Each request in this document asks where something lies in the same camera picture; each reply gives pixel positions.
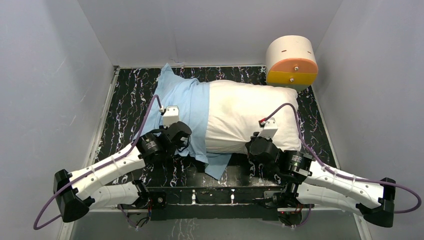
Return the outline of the white pillow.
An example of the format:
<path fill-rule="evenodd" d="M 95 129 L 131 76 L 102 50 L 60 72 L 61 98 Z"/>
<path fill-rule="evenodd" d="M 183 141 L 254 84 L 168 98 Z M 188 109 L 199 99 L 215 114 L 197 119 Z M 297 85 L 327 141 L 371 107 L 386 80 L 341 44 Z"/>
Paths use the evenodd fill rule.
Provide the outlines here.
<path fill-rule="evenodd" d="M 209 83 L 209 112 L 205 134 L 208 153 L 247 154 L 245 147 L 259 120 L 273 115 L 277 131 L 273 143 L 282 150 L 301 149 L 294 111 L 298 92 L 292 88 L 255 85 L 231 80 Z"/>

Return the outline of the light blue pillowcase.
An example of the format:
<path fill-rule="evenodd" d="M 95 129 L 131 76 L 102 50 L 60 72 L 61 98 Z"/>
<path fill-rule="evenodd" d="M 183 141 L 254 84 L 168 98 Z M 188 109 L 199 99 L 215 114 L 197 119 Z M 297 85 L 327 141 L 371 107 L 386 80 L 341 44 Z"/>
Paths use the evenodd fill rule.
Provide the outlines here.
<path fill-rule="evenodd" d="M 190 156 L 205 164 L 205 173 L 216 180 L 222 177 L 230 153 L 208 153 L 206 132 L 210 113 L 211 82 L 200 82 L 197 78 L 185 79 L 174 73 L 169 64 L 161 69 L 154 94 L 164 107 L 177 106 L 179 119 L 192 131 L 189 146 L 181 152 L 182 157 Z"/>

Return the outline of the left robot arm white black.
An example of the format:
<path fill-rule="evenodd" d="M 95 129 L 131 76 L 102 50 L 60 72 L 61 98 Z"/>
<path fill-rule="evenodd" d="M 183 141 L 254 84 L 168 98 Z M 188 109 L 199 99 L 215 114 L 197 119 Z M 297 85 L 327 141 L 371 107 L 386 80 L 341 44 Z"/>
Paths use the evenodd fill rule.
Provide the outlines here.
<path fill-rule="evenodd" d="M 108 184 L 147 164 L 170 158 L 188 146 L 191 134 L 189 126 L 178 121 L 167 128 L 137 134 L 135 140 L 122 150 L 86 168 L 56 172 L 53 193 L 62 221 L 74 222 L 90 210 L 113 205 L 147 206 L 150 198 L 143 184 L 136 181 L 114 186 Z"/>

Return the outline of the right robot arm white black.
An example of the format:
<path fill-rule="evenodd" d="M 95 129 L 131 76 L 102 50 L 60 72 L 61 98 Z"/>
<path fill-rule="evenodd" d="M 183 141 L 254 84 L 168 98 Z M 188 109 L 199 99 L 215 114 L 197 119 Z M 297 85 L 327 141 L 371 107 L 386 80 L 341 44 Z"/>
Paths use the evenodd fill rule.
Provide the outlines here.
<path fill-rule="evenodd" d="M 281 150 L 270 139 L 253 136 L 245 144 L 247 156 L 282 182 L 287 190 L 281 200 L 288 207 L 323 205 L 350 211 L 384 228 L 394 223 L 396 181 L 385 177 L 377 182 L 338 171 L 296 150 Z"/>

